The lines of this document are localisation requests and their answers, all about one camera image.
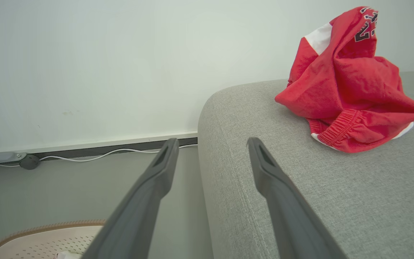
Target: black number on red garment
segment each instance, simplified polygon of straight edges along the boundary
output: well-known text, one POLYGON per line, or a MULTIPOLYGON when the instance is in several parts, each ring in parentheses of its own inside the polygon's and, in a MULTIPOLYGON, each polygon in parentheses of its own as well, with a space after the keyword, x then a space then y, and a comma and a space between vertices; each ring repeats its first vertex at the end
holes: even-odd
POLYGON ((365 25, 362 27, 362 29, 355 35, 355 42, 370 38, 370 33, 365 32, 368 29, 369 25, 370 23, 365 22, 365 25))

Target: white cable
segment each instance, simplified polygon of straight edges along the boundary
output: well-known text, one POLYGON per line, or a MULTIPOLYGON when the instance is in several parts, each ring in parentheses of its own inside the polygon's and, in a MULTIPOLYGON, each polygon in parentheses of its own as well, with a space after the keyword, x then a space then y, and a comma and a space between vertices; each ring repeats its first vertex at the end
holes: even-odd
MULTIPOLYGON (((189 146, 197 146, 197 144, 180 146, 179 149, 182 149, 184 147, 189 147, 189 146)), ((115 149, 113 151, 109 151, 108 153, 106 153, 104 155, 98 156, 96 158, 91 158, 91 159, 77 160, 77 159, 69 159, 69 158, 64 158, 64 157, 59 157, 59 156, 46 156, 46 157, 43 157, 43 158, 39 159, 39 161, 43 161, 44 159, 48 159, 48 158, 56 158, 56 159, 62 159, 62 160, 67 160, 67 161, 71 161, 71 162, 89 162, 89 161, 94 161, 94 160, 100 159, 100 158, 105 157, 109 154, 113 154, 114 152, 117 152, 117 151, 133 151, 133 152, 137 152, 137 153, 146 153, 146 154, 155 154, 155 153, 159 152, 159 151, 144 151, 144 150, 137 150, 137 149, 115 149)), ((18 164, 16 164, 16 165, 0 164, 0 166, 2 166, 2 167, 18 167, 20 165, 18 165, 18 164)))

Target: laundry basket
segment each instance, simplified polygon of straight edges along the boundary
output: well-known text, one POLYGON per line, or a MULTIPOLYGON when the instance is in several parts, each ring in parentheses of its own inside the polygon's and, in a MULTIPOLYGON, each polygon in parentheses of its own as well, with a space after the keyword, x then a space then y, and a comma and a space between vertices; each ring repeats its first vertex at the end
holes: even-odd
POLYGON ((53 259, 62 251, 83 254, 104 223, 74 221, 17 232, 0 242, 0 259, 53 259))

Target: gray fabric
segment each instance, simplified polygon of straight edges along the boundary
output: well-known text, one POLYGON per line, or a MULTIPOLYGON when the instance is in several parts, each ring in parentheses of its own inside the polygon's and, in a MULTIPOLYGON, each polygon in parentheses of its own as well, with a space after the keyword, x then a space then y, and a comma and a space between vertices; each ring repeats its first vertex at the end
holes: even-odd
MULTIPOLYGON (((414 99, 414 72, 401 74, 414 99)), ((285 80, 230 87, 207 101, 199 156, 216 259, 278 258, 266 200, 246 141, 259 137, 350 258, 414 258, 414 128, 371 151, 346 154, 310 136, 274 97, 285 80)))

